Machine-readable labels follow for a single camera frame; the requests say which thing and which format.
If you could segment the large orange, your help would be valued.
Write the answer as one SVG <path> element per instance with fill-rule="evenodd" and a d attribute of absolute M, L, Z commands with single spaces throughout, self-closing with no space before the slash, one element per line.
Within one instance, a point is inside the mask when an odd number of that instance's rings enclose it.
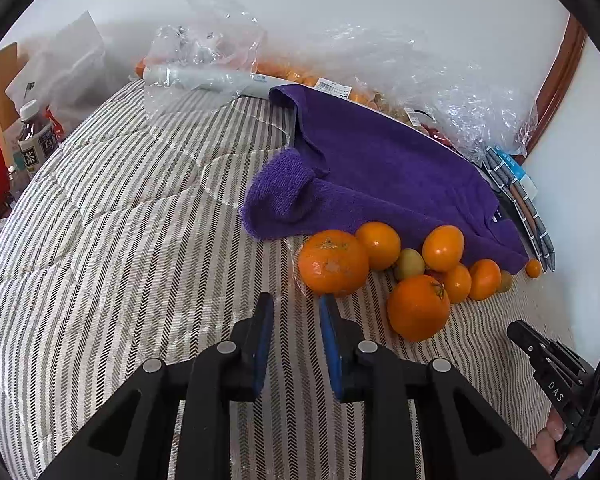
<path fill-rule="evenodd" d="M 310 236 L 298 255 L 302 282 L 317 295 L 348 296 L 360 289 L 370 273 L 370 262 L 355 236 L 326 230 Z"/>
<path fill-rule="evenodd" d="M 400 281 L 387 301 L 392 329 L 409 342 L 423 341 L 440 332 L 450 312 L 450 298 L 443 285 L 426 274 Z"/>

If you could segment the large orange front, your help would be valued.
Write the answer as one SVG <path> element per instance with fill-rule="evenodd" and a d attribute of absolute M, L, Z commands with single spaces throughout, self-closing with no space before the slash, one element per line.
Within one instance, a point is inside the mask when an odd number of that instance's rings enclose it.
<path fill-rule="evenodd" d="M 392 329 L 409 342 L 423 341 L 440 332 L 450 312 L 450 298 L 443 285 L 426 274 L 400 281 L 387 301 Z"/>

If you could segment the small orange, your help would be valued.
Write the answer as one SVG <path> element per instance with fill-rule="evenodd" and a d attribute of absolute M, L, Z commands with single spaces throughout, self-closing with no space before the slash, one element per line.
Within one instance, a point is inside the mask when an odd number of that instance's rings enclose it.
<path fill-rule="evenodd" d="M 362 224 L 356 239 L 363 245 L 373 271 L 383 271 L 399 259 L 401 240 L 399 234 L 384 222 L 372 221 Z"/>
<path fill-rule="evenodd" d="M 526 272 L 528 278 L 539 278 L 543 273 L 543 266 L 539 260 L 530 259 L 524 266 L 524 272 Z"/>
<path fill-rule="evenodd" d="M 463 263 L 445 272 L 430 270 L 429 274 L 443 285 L 451 304 L 460 304 L 469 296 L 471 275 Z"/>

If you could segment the yellow-green fruit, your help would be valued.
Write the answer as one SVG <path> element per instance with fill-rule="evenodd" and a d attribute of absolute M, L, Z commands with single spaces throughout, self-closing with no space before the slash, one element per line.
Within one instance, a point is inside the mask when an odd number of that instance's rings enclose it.
<path fill-rule="evenodd" d="M 405 248 L 400 252 L 393 268 L 394 277 L 398 282 L 422 275 L 426 271 L 426 263 L 420 253 L 413 248 Z"/>
<path fill-rule="evenodd" d="M 513 286 L 513 277 L 508 271 L 501 270 L 501 281 L 498 285 L 498 289 L 496 292 L 498 294 L 502 294 L 503 292 L 508 292 Z"/>

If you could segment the yellow-green fruit in pile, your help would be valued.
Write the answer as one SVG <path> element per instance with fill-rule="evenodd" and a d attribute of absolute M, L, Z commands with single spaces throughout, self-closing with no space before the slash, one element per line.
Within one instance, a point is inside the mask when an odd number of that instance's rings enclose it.
<path fill-rule="evenodd" d="M 398 282 L 422 275 L 426 271 L 426 263 L 420 253 L 413 248 L 405 248 L 400 252 L 393 268 L 394 277 Z"/>

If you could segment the oval orange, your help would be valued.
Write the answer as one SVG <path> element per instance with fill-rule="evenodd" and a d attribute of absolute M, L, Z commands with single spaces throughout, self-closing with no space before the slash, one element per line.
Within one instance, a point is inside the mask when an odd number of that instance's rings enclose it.
<path fill-rule="evenodd" d="M 460 263 L 465 248 L 463 232 L 446 224 L 431 231 L 422 244 L 426 266 L 437 272 L 448 272 Z"/>

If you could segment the striped quilted table cover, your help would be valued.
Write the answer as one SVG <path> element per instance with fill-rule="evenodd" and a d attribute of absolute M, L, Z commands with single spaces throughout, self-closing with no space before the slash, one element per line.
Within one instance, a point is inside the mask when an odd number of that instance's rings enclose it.
<path fill-rule="evenodd" d="M 230 406 L 238 479 L 357 479 L 364 408 L 329 382 L 320 295 L 298 255 L 312 235 L 242 225 L 258 173 L 291 146 L 290 112 L 200 90 L 157 119 L 127 84 L 35 174 L 0 234 L 0 453 L 34 479 L 142 364 L 227 340 L 274 301 L 264 386 Z"/>

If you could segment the purple towel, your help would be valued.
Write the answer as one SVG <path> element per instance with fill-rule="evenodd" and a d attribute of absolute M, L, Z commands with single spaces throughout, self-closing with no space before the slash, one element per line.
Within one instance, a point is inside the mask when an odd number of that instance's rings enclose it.
<path fill-rule="evenodd" d="M 512 220 L 494 222 L 500 203 L 465 160 L 411 127 L 374 110 L 288 84 L 270 102 L 288 110 L 294 140 L 258 173 L 242 206 L 242 225 L 260 240 L 355 232 L 384 222 L 405 247 L 419 248 L 438 226 L 465 237 L 462 261 L 492 259 L 511 274 L 528 261 Z"/>

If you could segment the checked grey cloth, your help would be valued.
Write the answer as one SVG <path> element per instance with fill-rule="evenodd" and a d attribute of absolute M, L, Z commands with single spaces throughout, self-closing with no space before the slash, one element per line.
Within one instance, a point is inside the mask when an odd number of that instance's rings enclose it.
<path fill-rule="evenodd" d="M 524 232 L 528 235 L 533 252 L 542 263 L 543 270 L 554 272 L 556 270 L 555 247 L 533 200 L 492 146 L 488 146 L 484 152 L 483 167 L 496 188 L 512 202 Z"/>

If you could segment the blue tissue pack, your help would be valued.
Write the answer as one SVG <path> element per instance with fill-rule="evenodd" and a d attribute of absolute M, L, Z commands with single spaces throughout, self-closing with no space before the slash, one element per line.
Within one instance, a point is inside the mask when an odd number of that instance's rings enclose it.
<path fill-rule="evenodd" d="M 524 168 L 522 168 L 518 164 L 518 162 L 516 162 L 516 160 L 513 159 L 512 155 L 507 154 L 498 146 L 496 146 L 494 148 L 494 150 L 495 150 L 495 153 L 498 154 L 498 156 L 500 156 L 501 159 L 504 160 L 504 162 L 506 163 L 506 166 L 509 168 L 509 170 L 512 172 L 512 174 L 518 179 L 521 186 L 527 192 L 529 197 L 533 200 L 535 198 L 535 196 L 538 195 L 538 189 L 536 188 L 532 179 L 524 171 Z"/>

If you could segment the clear plastic fruit bags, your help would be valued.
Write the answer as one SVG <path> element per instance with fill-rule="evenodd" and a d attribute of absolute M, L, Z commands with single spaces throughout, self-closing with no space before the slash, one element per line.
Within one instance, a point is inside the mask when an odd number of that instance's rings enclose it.
<path fill-rule="evenodd" d="M 487 148 L 526 154 L 538 123 L 532 94 L 496 81 L 476 64 L 426 49 L 408 29 L 276 30 L 265 37 L 258 69 L 308 86 L 318 78 L 343 84 L 363 104 L 396 119 L 421 112 L 472 162 L 482 162 Z"/>

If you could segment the clear bag on left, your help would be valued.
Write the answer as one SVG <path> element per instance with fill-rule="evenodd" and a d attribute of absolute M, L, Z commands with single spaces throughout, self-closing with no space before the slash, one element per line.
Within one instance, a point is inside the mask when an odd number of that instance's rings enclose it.
<path fill-rule="evenodd" d="M 217 67 L 227 72 L 256 73 L 266 32 L 257 18 L 236 0 L 186 0 L 189 20 L 160 27 L 152 40 L 144 68 L 169 64 L 186 67 Z M 146 84 L 144 104 L 152 119 L 173 113 L 200 90 L 213 110 L 238 96 L 196 89 L 163 89 Z"/>

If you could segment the plastic drink bottle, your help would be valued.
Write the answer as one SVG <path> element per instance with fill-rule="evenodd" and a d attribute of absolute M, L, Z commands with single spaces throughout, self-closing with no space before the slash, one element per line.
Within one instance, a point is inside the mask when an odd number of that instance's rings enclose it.
<path fill-rule="evenodd" d="M 59 143 L 50 118 L 46 117 L 38 100 L 20 107 L 20 153 L 28 174 L 33 176 L 58 149 Z"/>

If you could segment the wooden chair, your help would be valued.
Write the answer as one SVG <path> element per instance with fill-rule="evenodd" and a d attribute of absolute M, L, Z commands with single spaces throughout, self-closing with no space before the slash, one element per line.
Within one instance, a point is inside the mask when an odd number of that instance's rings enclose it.
<path fill-rule="evenodd" d="M 6 89 L 28 62 L 28 58 L 26 54 L 19 54 L 16 42 L 0 50 L 0 147 L 7 165 L 12 163 L 12 149 L 5 140 L 4 132 L 18 119 L 18 113 L 14 102 L 6 94 Z"/>

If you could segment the brown door frame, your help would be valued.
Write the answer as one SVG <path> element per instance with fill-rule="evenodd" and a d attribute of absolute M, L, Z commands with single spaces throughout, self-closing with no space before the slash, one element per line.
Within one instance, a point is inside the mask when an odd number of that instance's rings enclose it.
<path fill-rule="evenodd" d="M 539 143 L 562 105 L 580 64 L 587 39 L 584 27 L 570 14 L 556 58 L 536 97 L 538 123 L 527 145 L 527 154 Z"/>

